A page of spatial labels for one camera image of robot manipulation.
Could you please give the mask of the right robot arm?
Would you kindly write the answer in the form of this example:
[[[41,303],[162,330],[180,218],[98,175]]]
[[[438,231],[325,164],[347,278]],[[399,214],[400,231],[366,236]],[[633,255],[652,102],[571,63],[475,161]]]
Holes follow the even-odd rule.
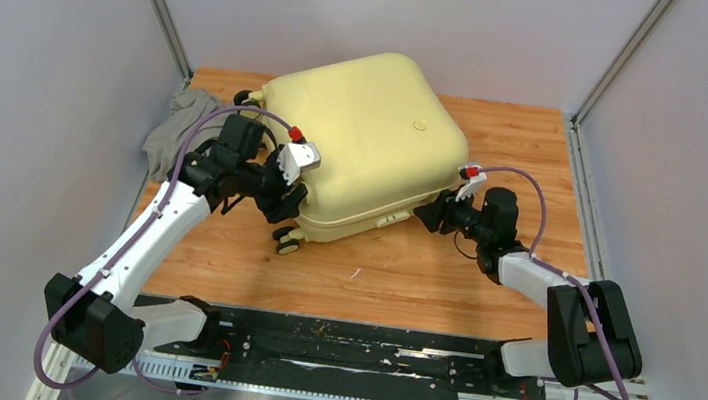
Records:
[[[509,189],[488,189],[480,208],[459,193],[440,192],[414,213],[431,233],[474,242],[480,272],[537,303],[547,320],[544,340],[495,345],[482,368],[486,389],[507,395],[522,377],[534,377],[630,400],[625,382],[641,374],[643,360],[619,284],[576,277],[529,252],[517,237],[520,211]]]

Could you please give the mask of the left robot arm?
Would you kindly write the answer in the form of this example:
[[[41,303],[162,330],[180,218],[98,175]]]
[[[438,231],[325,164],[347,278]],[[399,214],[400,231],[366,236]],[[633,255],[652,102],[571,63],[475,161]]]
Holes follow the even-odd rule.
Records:
[[[222,114],[218,136],[198,146],[188,137],[154,201],[131,226],[75,276],[55,274],[45,285],[48,322],[35,351],[57,342],[114,374],[154,346],[182,341],[194,356],[212,354],[220,331],[214,308],[193,296],[140,307],[135,301],[156,268],[215,209],[252,198],[269,223],[298,216],[307,187],[300,178],[321,164],[314,143],[287,125],[289,141],[258,163],[265,124]]]

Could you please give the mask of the cream suitcase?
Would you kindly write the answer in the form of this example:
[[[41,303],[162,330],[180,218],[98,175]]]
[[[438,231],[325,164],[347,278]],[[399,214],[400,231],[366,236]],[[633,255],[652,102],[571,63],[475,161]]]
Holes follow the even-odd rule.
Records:
[[[280,144],[289,140],[282,124],[298,127],[321,156],[300,177],[308,193],[294,226],[272,235],[280,254],[410,218],[459,181],[469,158],[467,137],[401,53],[285,74],[232,101],[273,113],[255,116]]]

